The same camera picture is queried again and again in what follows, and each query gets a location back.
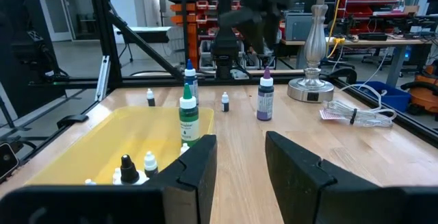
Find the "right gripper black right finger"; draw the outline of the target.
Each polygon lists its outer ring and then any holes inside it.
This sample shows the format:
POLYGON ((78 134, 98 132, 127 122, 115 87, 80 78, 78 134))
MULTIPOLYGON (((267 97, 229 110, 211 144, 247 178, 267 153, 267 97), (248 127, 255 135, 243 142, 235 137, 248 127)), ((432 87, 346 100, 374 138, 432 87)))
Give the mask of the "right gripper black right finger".
POLYGON ((378 186, 274 131, 266 132, 266 162, 285 223, 316 223, 322 192, 329 186, 378 186))

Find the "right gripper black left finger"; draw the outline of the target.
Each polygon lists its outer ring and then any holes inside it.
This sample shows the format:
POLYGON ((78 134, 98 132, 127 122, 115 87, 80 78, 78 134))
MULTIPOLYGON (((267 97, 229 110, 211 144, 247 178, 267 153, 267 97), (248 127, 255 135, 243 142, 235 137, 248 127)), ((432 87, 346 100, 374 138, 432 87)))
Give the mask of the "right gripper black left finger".
POLYGON ((210 222, 216 185, 217 138, 204 135, 163 171, 146 182, 147 223, 210 222))

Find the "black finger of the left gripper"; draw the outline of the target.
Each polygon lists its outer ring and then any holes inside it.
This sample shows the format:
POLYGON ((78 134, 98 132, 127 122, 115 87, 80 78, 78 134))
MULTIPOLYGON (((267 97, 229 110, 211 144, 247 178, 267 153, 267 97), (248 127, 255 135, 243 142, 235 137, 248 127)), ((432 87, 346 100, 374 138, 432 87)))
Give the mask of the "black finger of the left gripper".
POLYGON ((273 49, 277 44, 277 34, 281 21, 282 13, 280 10, 273 10, 266 15, 266 45, 273 49))
POLYGON ((263 21, 261 14, 250 8, 231 10, 219 16, 221 27, 234 27, 256 53, 263 53, 263 21))

